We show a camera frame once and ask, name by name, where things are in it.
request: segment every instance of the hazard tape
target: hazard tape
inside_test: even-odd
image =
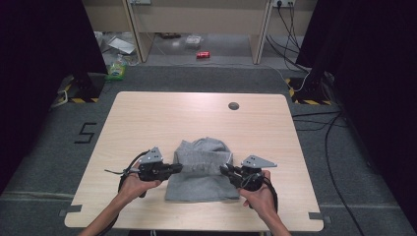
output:
[[[64,91],[66,91],[67,93],[69,93],[69,90],[71,89],[71,86],[73,84],[73,80],[71,80],[68,85],[64,88]],[[68,97],[68,101],[69,102],[74,102],[74,103],[96,103],[98,102],[98,97]]]
[[[291,82],[291,79],[285,80],[287,84]],[[299,93],[297,91],[294,91],[294,89],[291,86],[288,86],[289,89],[289,95],[291,96],[291,100],[294,103],[297,104],[308,104],[308,105],[331,105],[331,101],[329,101],[325,95],[319,99],[312,99],[311,97],[300,97]]]

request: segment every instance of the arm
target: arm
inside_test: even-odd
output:
[[[87,236],[98,234],[107,227],[117,214],[133,199],[137,198],[148,189],[155,188],[159,185],[160,181],[145,182],[139,179],[138,174],[129,174],[116,197],[79,235]]]
[[[269,171],[265,170],[263,173],[265,177],[270,179]],[[256,192],[250,192],[244,189],[239,189],[238,191],[242,197],[246,198],[243,206],[247,207],[248,205],[251,205],[274,236],[291,235],[282,223],[279,215],[275,212],[272,193],[267,185],[263,184],[263,186]]]

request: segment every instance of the wooden table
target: wooden table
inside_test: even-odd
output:
[[[239,104],[238,110],[228,107]],[[117,193],[120,171],[140,152],[159,147],[171,163],[182,140],[211,137],[224,141],[234,163],[250,154],[276,162],[270,168],[279,215],[290,231],[320,231],[323,221],[286,98],[280,94],[120,92],[91,155],[65,224],[86,227]],[[156,230],[268,231],[254,210],[239,201],[172,203],[164,200],[167,181],[120,213],[115,228]]]

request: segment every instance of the metal bracket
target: metal bracket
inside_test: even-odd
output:
[[[150,151],[148,151],[148,153],[146,153],[144,156],[139,158],[138,162],[140,164],[147,164],[147,163],[160,162],[162,160],[163,160],[163,157],[159,151],[159,148],[154,147]]]
[[[255,155],[250,155],[242,161],[242,165],[251,168],[265,168],[265,167],[276,167],[277,164],[268,160],[262,159]]]

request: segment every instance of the yellow and black tape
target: yellow and black tape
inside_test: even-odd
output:
[[[314,94],[298,92],[295,91],[290,85],[291,79],[286,79],[285,81],[288,84],[289,95],[291,96],[292,102],[308,105],[331,105],[331,102],[328,99],[328,97],[324,94],[324,91],[321,91],[320,93],[316,92]]]
[[[73,83],[74,83],[74,79],[71,80],[67,86],[64,88],[64,91],[67,92],[68,95],[68,101],[69,102],[74,102],[74,103],[91,103],[91,102],[98,102],[98,97],[97,94],[88,94],[85,93],[83,94],[83,97],[78,97],[77,96],[77,87],[73,87]]]

